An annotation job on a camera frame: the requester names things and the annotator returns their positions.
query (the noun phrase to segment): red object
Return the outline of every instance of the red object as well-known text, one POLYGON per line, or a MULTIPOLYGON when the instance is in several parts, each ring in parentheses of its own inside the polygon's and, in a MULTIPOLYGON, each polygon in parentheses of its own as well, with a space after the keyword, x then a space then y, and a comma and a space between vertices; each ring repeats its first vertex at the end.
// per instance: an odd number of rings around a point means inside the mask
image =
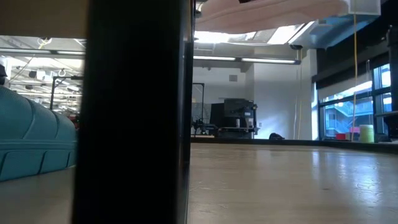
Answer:
POLYGON ((345 140, 346 134, 336 134, 336 140, 345 140))

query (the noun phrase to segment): glass window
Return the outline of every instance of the glass window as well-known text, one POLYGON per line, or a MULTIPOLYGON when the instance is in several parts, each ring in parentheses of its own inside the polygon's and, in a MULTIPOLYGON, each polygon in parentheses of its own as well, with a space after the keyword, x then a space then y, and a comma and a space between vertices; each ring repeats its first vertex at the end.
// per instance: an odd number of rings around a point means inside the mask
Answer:
POLYGON ((390 64, 381 67, 381 86, 382 88, 391 86, 390 64))
MULTIPOLYGON (((325 107, 325 135, 335 137, 336 134, 349 133, 353 130, 353 101, 336 103, 325 107)), ((373 124, 373 102, 371 97, 356 100, 355 128, 359 133, 362 124, 373 124)))
POLYGON ((344 97, 347 96, 352 96, 356 92, 356 94, 360 93, 366 93, 367 91, 372 90, 372 81, 368 81, 362 84, 359 84, 357 86, 354 86, 352 88, 349 88, 348 90, 342 91, 341 93, 337 93, 333 96, 328 96, 325 99, 323 99, 324 102, 328 102, 331 100, 340 100, 343 99, 344 97))
POLYGON ((391 112, 391 93, 383 94, 383 113, 391 112))

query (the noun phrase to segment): black pillar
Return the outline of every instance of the black pillar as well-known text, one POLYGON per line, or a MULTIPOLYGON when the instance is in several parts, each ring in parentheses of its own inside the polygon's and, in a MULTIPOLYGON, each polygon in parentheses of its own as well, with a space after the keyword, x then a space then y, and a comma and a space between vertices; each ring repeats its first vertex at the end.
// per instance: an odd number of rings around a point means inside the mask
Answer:
POLYGON ((90 3, 72 223, 185 223, 191 5, 90 3))
POLYGON ((392 26, 387 33, 391 71, 392 110, 398 111, 398 27, 392 26))

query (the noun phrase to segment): vent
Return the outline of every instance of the vent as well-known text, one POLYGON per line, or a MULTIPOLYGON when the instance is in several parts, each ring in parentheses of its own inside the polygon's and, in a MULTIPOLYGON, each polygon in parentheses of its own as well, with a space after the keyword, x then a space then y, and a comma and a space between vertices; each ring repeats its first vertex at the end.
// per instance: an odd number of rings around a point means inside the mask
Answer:
POLYGON ((229 81, 230 82, 237 82, 238 81, 238 76, 237 75, 229 75, 229 81))
POLYGON ((348 13, 350 14, 353 14, 356 11, 357 14, 360 15, 381 15, 380 0, 349 0, 348 7, 348 13))

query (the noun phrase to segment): wooden floor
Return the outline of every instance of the wooden floor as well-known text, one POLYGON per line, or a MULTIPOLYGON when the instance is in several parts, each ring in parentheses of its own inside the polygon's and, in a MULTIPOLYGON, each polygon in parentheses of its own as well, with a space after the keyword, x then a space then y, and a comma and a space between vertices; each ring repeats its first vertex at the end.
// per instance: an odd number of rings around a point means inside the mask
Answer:
MULTIPOLYGON (((74 169, 0 183, 1 224, 70 221, 74 169)), ((193 144, 189 224, 397 223, 398 156, 193 144)))

